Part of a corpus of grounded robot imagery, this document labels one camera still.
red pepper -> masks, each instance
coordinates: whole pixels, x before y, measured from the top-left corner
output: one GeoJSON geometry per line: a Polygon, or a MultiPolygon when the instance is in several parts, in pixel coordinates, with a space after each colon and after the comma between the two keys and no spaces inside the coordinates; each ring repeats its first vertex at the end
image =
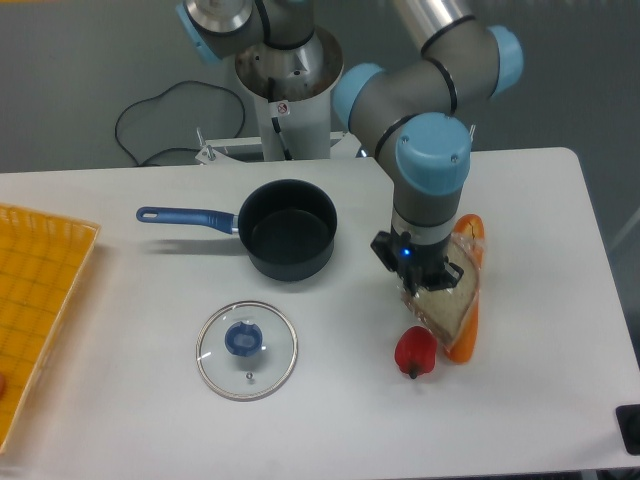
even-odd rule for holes
{"type": "Polygon", "coordinates": [[[438,341],[424,327],[411,327],[396,345],[395,359],[400,371],[411,378],[429,373],[436,365],[438,341]]]}

white table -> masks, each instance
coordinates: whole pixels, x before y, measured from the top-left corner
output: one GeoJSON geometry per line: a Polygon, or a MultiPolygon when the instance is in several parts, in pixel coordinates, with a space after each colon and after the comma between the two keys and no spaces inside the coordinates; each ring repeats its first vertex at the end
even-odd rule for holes
{"type": "Polygon", "coordinates": [[[29,479],[390,479],[637,465],[614,409],[640,374],[587,190],[565,149],[473,155],[459,213],[486,225],[470,364],[411,381],[393,361],[414,320],[369,248],[391,182],[371,159],[0,175],[0,201],[102,224],[65,331],[0,476],[29,479]],[[259,274],[238,239],[138,223],[142,205],[237,212],[295,177],[338,210],[335,252],[293,284],[259,274]],[[204,384],[207,318],[265,301],[297,329],[298,364],[266,399],[204,384]]]}

glass lid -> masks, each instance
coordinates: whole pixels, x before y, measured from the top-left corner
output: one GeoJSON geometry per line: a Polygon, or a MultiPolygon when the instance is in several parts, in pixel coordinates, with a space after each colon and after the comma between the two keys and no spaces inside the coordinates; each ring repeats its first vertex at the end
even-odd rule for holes
{"type": "Polygon", "coordinates": [[[293,371],[298,337],[293,325],[266,303],[227,305],[204,325],[196,361],[204,381],[231,400],[256,400],[277,390],[293,371]]]}

saucepan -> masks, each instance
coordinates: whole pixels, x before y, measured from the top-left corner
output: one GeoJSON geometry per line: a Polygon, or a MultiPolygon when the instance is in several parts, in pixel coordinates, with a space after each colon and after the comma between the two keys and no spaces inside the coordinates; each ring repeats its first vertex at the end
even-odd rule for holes
{"type": "Polygon", "coordinates": [[[268,277],[293,282],[326,265],[338,225],[329,196],[302,180],[276,180],[255,190],[240,213],[186,208],[142,207],[141,222],[201,225],[238,233],[255,267],[268,277]]]}

orange tray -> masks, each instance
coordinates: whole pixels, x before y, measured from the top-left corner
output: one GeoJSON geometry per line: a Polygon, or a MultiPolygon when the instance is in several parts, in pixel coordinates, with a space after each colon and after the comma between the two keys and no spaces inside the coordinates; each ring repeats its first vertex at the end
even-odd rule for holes
{"type": "Polygon", "coordinates": [[[99,231],[94,223],[0,204],[0,454],[99,231]]]}

